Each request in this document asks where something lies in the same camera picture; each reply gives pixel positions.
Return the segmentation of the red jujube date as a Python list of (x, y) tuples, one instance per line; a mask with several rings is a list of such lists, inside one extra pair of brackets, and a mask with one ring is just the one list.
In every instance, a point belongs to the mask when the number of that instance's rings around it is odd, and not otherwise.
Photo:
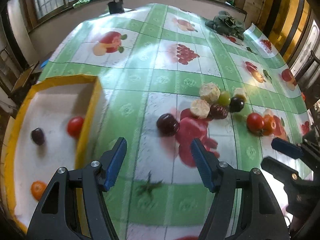
[(219, 104), (212, 104), (209, 111), (209, 116), (212, 119), (225, 119), (228, 116), (228, 109)]

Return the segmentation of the dark plum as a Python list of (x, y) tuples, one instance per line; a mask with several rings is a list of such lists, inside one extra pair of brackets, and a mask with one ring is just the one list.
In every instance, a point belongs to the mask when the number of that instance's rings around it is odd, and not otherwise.
[(44, 131), (40, 127), (32, 130), (30, 135), (32, 141), (39, 146), (43, 145), (46, 141)]
[(156, 126), (160, 134), (167, 137), (174, 136), (180, 129), (180, 123), (170, 113), (162, 114), (158, 118)]
[(229, 104), (229, 111), (231, 113), (238, 113), (242, 111), (245, 106), (245, 101), (242, 98), (232, 97)]

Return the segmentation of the green tomato stem calyx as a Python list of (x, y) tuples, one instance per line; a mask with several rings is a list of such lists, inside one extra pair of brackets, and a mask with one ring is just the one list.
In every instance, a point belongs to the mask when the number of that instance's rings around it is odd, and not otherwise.
[(148, 172), (148, 179), (143, 185), (137, 187), (137, 196), (146, 194), (150, 199), (153, 199), (153, 191), (161, 188), (163, 181), (151, 181), (151, 172)]

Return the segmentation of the red tomato on table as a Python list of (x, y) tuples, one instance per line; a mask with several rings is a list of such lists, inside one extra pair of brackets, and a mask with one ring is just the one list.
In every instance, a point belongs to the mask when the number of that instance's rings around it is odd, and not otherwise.
[(251, 113), (246, 119), (247, 128), (252, 133), (260, 133), (264, 127), (264, 119), (258, 113)]

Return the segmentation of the red tomato in box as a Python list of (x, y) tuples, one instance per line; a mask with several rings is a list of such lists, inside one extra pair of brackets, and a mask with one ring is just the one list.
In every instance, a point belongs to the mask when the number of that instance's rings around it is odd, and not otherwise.
[(71, 118), (67, 124), (67, 133), (74, 138), (78, 138), (84, 123), (84, 118), (75, 116)]

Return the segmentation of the yellow rimmed white box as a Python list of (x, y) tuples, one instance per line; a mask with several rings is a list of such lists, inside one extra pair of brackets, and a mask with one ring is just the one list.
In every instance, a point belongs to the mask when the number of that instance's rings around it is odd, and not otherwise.
[[(99, 77), (93, 75), (49, 77), (29, 90), (14, 121), (3, 173), (7, 210), (23, 233), (38, 204), (32, 183), (48, 184), (59, 167), (73, 170), (89, 162), (105, 103)], [(75, 116), (84, 118), (78, 138), (67, 133)], [(46, 140), (41, 146), (30, 135), (38, 127)]]

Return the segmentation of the dark plum by corn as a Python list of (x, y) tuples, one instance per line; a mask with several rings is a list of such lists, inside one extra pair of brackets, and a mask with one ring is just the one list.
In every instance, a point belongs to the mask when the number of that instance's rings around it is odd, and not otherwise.
[(245, 101), (242, 98), (232, 97), (229, 104), (229, 111), (231, 113), (238, 113), (242, 111), (245, 106)]

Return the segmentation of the green grape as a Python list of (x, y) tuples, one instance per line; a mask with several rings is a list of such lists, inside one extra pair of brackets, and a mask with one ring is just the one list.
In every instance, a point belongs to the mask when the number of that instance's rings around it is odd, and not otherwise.
[(220, 96), (217, 100), (217, 103), (220, 105), (220, 106), (228, 106), (231, 102), (231, 95), (229, 93), (229, 91), (227, 90), (224, 90), (220, 93)]

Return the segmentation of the corn cob piece back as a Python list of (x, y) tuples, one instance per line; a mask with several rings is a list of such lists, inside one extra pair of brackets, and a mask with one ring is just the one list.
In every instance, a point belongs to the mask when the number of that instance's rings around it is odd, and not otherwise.
[(209, 104), (216, 103), (220, 94), (219, 87), (213, 82), (203, 84), (199, 91), (200, 98), (207, 101)]

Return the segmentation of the dark plum in box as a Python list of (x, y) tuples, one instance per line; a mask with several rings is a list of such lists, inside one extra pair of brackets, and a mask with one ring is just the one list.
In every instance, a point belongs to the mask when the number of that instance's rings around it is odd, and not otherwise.
[(39, 146), (43, 145), (46, 141), (44, 131), (40, 127), (32, 130), (30, 135), (32, 141)]

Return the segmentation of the corn cob piece right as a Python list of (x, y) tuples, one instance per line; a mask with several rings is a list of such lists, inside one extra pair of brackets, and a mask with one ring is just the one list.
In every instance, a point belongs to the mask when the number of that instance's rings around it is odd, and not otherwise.
[(247, 101), (247, 93), (244, 88), (236, 88), (234, 90), (233, 96), (239, 99), (242, 99), (244, 102)]

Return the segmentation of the small loose leaf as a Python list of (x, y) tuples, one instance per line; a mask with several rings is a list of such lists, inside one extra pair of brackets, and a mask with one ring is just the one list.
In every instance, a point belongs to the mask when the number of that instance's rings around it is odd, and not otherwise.
[(263, 75), (264, 75), (270, 82), (272, 82), (272, 77), (268, 74), (267, 70), (263, 69)]

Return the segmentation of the green leafy vegetable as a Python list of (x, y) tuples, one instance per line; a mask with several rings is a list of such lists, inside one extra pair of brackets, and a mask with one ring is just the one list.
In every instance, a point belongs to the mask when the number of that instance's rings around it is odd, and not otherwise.
[(244, 21), (234, 18), (227, 11), (219, 11), (218, 15), (212, 20), (207, 20), (205, 25), (220, 35), (234, 36), (242, 41), (244, 40), (246, 30)]

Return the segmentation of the black pot on sill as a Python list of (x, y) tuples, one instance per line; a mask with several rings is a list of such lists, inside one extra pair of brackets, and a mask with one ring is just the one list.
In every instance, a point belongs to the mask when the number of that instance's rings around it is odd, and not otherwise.
[(123, 0), (113, 0), (108, 2), (108, 10), (110, 14), (121, 14), (124, 13)]

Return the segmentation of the green cloth on sill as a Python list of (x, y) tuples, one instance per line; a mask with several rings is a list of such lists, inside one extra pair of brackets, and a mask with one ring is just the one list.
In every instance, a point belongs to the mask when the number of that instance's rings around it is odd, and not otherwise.
[(78, 0), (76, 3), (74, 3), (74, 4), (72, 5), (72, 7), (73, 7), (74, 9), (76, 9), (76, 8), (78, 8), (78, 7), (81, 7), (81, 6), (83, 6), (83, 5), (88, 4), (90, 1), (91, 1), (91, 0)]

